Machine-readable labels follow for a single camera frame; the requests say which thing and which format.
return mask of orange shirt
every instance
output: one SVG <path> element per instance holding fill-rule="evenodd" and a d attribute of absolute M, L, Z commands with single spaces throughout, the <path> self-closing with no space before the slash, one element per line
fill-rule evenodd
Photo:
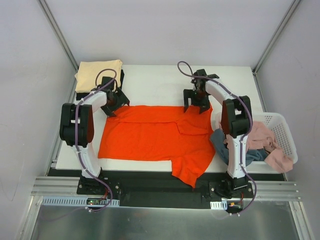
<path fill-rule="evenodd" d="M 196 186 L 215 149 L 210 142 L 212 108 L 199 114 L 190 106 L 123 106 L 108 117 L 98 158 L 171 160 L 172 175 Z"/>

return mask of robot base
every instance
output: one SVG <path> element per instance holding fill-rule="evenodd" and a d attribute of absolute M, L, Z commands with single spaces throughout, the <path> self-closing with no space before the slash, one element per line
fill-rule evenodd
<path fill-rule="evenodd" d="M 119 199 L 120 196 L 120 183 L 117 180 L 111 180 L 107 177 L 104 178 L 103 171 L 101 170 L 100 175 L 98 176 L 98 179 L 108 184 L 110 187 L 112 193 L 113 193 L 113 199 Z M 93 178 L 87 178 L 84 176 L 80 177 L 80 180 L 78 182 L 78 187 L 76 190 L 76 194 L 78 195 L 99 195 L 103 196 L 106 192 L 105 186 L 103 186 L 100 182 Z"/>
<path fill-rule="evenodd" d="M 254 196 L 252 185 L 248 182 L 246 176 L 231 178 L 228 173 L 226 175 L 226 179 L 216 183 L 215 186 L 209 186 L 210 189 L 214 189 L 216 195 L 226 199 L 238 198 L 241 193 L 244 193 L 244 198 L 252 198 Z"/>

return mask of pink cloth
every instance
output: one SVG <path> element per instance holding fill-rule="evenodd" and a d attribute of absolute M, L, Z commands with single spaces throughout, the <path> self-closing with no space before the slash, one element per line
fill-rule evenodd
<path fill-rule="evenodd" d="M 293 160 L 278 145 L 274 132 L 260 121 L 253 122 L 246 141 L 246 150 L 248 149 L 264 149 L 269 154 L 264 161 L 278 173 L 286 173 L 293 168 Z"/>

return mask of yellow folded towel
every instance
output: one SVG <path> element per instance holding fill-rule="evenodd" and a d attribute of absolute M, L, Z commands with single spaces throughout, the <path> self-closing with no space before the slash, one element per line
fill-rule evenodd
<path fill-rule="evenodd" d="M 122 62 L 120 60 L 113 61 L 92 61 L 92 62 L 80 62 L 79 70 L 74 75 L 77 81 L 75 91 L 77 93 L 89 93 L 93 88 L 96 87 L 95 80 L 98 73 L 103 69 L 114 69 L 116 71 L 116 82 L 118 87 L 121 86 L 120 76 L 121 76 L 121 66 Z M 97 84 L 101 84 L 102 77 L 114 77 L 115 73 L 113 71 L 104 71 L 100 74 Z"/>

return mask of metal frame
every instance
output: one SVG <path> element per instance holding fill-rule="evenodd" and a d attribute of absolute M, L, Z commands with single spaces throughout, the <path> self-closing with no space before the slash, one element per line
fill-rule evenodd
<path fill-rule="evenodd" d="M 34 231 L 40 206 L 42 203 L 42 196 L 32 196 L 30 205 L 28 208 L 28 215 L 23 226 L 23 230 L 20 232 L 20 240 L 29 240 L 32 237 Z"/>
<path fill-rule="evenodd" d="M 70 50 L 70 47 L 62 33 L 62 31 L 60 30 L 57 21 L 54 17 L 54 15 L 52 14 L 50 7 L 47 3 L 46 0 L 37 0 L 41 9 L 43 10 L 44 15 L 46 16 L 49 24 L 51 25 L 52 30 L 54 31 L 57 39 L 59 40 L 61 47 L 63 48 L 65 54 L 67 55 L 67 57 L 69 58 L 72 66 L 74 67 L 74 69 L 77 71 L 79 69 L 79 66 L 77 64 L 77 61 L 73 55 L 73 53 Z"/>
<path fill-rule="evenodd" d="M 45 14 L 49 24 L 51 25 L 52 30 L 54 31 L 57 39 L 59 40 L 61 47 L 66 53 L 68 59 L 70 60 L 73 68 L 77 71 L 79 66 L 77 61 L 72 54 L 70 47 L 66 39 L 64 38 L 62 31 L 60 30 L 57 21 L 55 20 L 48 3 L 46 0 L 37 0 L 43 13 Z M 257 72 L 261 68 L 262 64 L 266 60 L 267 56 L 273 49 L 276 41 L 279 36 L 285 29 L 289 20 L 293 16 L 296 11 L 298 5 L 302 0 L 293 0 L 289 9 L 285 13 L 285 16 L 281 20 L 279 26 L 277 27 L 275 33 L 271 37 L 269 43 L 267 44 L 265 50 L 263 51 L 258 63 L 254 67 L 252 74 L 254 76 L 254 81 L 256 84 L 256 88 L 258 90 L 258 94 L 260 97 L 261 105 L 264 111 L 267 111 L 267 107 L 264 101 L 263 94 L 258 84 L 258 76 Z M 75 87 L 76 80 L 73 82 L 72 90 L 70 92 L 70 96 L 68 98 L 68 102 L 71 102 L 75 98 Z M 54 147 L 52 149 L 50 155 L 50 163 L 48 164 L 48 169 L 54 167 L 60 152 L 62 141 L 59 138 L 59 133 L 57 132 L 55 136 Z M 81 198 L 83 196 L 77 195 L 77 186 L 78 186 L 78 177 L 51 177 L 51 176 L 40 176 L 37 177 L 34 187 L 31 192 L 31 200 L 28 207 L 28 213 L 26 217 L 25 224 L 23 226 L 23 230 L 20 232 L 21 240 L 27 240 L 32 237 L 33 229 L 36 224 L 36 219 L 39 213 L 39 209 L 41 203 L 44 199 L 44 196 L 65 196 L 65 197 L 74 197 Z M 297 184 L 291 181 L 256 181 L 257 183 L 257 196 L 256 199 L 258 201 L 284 201 L 289 202 L 292 215 L 294 218 L 295 226 L 298 231 L 298 235 L 302 240 L 314 240 L 313 233 L 310 228 L 309 221 L 307 219 L 307 215 L 305 213 L 305 209 L 302 203 L 302 196 L 299 192 Z"/>
<path fill-rule="evenodd" d="M 279 39 L 279 36 L 281 35 L 283 30 L 287 26 L 289 20 L 291 19 L 291 17 L 295 13 L 295 11 L 296 11 L 296 9 L 299 6 L 301 1 L 302 0 L 293 0 L 292 1 L 289 9 L 286 11 L 286 13 L 285 13 L 284 17 L 282 18 L 280 24 L 278 25 L 278 27 L 275 30 L 274 34 L 272 35 L 270 41 L 268 42 L 266 48 L 264 49 L 264 51 L 263 51 L 258 63 L 253 68 L 253 75 L 256 75 L 257 72 L 259 71 L 259 69 L 261 68 L 262 64 L 264 63 L 264 61 L 266 60 L 267 56 L 269 55 L 269 53 L 273 49 L 276 41 Z"/>
<path fill-rule="evenodd" d="M 35 180 L 31 195 L 79 197 L 77 195 L 78 183 L 79 177 L 39 176 Z M 255 183 L 258 189 L 256 194 L 258 201 L 302 201 L 302 196 L 296 182 L 255 181 Z"/>

